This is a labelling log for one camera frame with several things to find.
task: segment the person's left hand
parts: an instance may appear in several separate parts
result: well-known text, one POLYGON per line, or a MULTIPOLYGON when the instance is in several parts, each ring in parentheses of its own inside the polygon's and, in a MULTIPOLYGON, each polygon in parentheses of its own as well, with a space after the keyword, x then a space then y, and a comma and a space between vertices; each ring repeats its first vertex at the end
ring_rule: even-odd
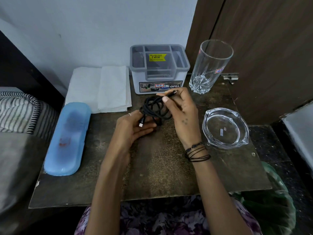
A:
POLYGON ((116 122, 114 134, 111 138, 105 157, 122 157, 121 160, 125 166, 129 164, 130 154, 129 149, 133 142, 146 134, 149 134, 156 127, 151 117, 147 117, 143 127, 139 127, 139 120, 143 114, 139 110, 131 112, 120 117, 116 122))

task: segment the product label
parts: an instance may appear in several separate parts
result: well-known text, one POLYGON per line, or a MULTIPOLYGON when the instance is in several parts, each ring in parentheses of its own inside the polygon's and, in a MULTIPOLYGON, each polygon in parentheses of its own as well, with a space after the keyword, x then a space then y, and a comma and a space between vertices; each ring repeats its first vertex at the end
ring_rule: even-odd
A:
POLYGON ((165 56, 167 54, 150 54, 149 55, 149 62, 161 62, 161 61, 166 61, 165 56))
POLYGON ((220 73, 221 71, 224 70, 224 68, 225 68, 225 67, 215 70, 215 73, 220 73))
POLYGON ((161 92, 171 88, 181 87, 182 81, 139 82, 140 92, 161 92))

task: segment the folded napkin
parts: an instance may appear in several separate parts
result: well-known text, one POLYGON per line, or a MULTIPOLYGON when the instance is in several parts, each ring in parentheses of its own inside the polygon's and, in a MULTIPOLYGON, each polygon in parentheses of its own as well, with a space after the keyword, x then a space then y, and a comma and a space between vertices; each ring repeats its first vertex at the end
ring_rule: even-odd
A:
POLYGON ((74 69, 65 104, 84 102, 93 114, 127 111, 131 107, 128 67, 74 69))

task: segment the translucent blue lid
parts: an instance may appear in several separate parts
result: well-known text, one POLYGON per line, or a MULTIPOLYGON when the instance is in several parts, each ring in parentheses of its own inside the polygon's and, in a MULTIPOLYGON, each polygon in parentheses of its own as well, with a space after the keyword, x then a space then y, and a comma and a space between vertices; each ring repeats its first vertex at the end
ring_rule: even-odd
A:
POLYGON ((71 175, 78 170, 90 115, 85 103, 71 102, 63 107, 44 162, 49 175, 71 175))

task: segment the forearm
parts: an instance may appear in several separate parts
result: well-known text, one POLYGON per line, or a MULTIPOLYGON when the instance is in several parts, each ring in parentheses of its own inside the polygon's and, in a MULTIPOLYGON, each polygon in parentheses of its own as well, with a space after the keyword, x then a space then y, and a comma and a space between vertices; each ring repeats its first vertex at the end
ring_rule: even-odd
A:
POLYGON ((92 199, 86 235, 119 234, 123 171, 119 158, 105 156, 92 199))
POLYGON ((193 165, 211 234, 251 235, 211 161, 194 162, 193 165))

